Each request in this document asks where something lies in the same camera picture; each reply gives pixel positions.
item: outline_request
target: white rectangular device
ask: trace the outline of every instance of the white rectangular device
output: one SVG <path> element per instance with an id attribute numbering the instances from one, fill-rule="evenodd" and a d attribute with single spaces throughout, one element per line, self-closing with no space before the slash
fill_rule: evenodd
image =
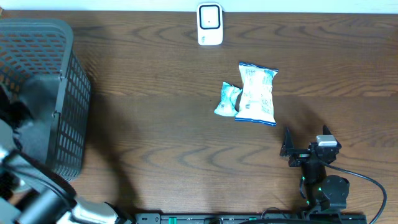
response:
<path id="1" fill-rule="evenodd" d="M 200 45 L 218 45 L 223 42 L 223 10 L 219 4 L 200 4 L 197 19 Z"/>

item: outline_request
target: blue and white packet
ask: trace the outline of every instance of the blue and white packet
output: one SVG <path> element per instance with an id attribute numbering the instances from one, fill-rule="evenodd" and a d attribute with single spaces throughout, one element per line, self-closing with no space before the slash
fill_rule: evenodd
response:
<path id="1" fill-rule="evenodd" d="M 240 62 L 239 71 L 243 82 L 243 94 L 235 121 L 276 126 L 272 103 L 272 79 L 278 73 L 278 69 Z"/>
<path id="2" fill-rule="evenodd" d="M 223 82 L 221 102 L 214 110 L 214 113 L 221 116 L 236 116 L 238 112 L 235 109 L 235 104 L 241 92 L 240 88 Z"/>

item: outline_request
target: black square outline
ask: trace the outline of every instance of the black square outline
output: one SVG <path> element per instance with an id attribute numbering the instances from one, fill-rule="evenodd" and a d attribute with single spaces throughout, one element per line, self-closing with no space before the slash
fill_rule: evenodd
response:
<path id="1" fill-rule="evenodd" d="M 218 9 L 218 27 L 215 27 L 215 28 L 212 28 L 212 27 L 210 27 L 210 28 L 203 28 L 202 26 L 201 26 L 201 8 L 202 7 L 210 7 L 210 6 L 216 6 L 217 7 L 217 9 Z M 200 28 L 201 29 L 218 29 L 218 28 L 220 28 L 220 26 L 221 26 L 221 21 L 220 21 L 220 14 L 221 14 L 222 12 L 220 12 L 220 7 L 218 7 L 217 5 L 203 5 L 203 6 L 200 6 L 199 7 L 199 26 L 200 26 Z"/>

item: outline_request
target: small packet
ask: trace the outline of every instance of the small packet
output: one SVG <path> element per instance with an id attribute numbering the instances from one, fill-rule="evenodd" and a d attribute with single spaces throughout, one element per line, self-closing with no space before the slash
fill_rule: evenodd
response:
<path id="1" fill-rule="evenodd" d="M 271 92 L 272 79 L 278 73 L 278 69 L 240 62 L 239 71 L 243 82 L 243 94 L 235 120 L 276 126 Z"/>
<path id="2" fill-rule="evenodd" d="M 240 88 L 223 82 L 221 102 L 214 110 L 214 113 L 221 116 L 236 116 L 238 112 L 235 109 L 235 104 L 241 92 Z"/>

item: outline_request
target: wooden table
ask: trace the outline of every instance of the wooden table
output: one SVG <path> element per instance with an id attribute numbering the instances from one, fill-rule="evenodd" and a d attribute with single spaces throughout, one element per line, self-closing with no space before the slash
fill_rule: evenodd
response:
<path id="1" fill-rule="evenodd" d="M 220 46 L 197 43 L 195 13 L 5 11 L 54 17 L 75 33 L 94 86 L 76 191 L 134 212 L 261 212 L 305 205 L 300 169 L 279 157 L 283 127 L 307 147 L 327 124 L 343 145 L 333 165 L 380 181 L 398 218 L 398 16 L 225 13 Z M 278 68 L 277 127 L 213 113 L 238 62 Z M 351 182 L 346 211 L 373 218 L 382 201 Z"/>

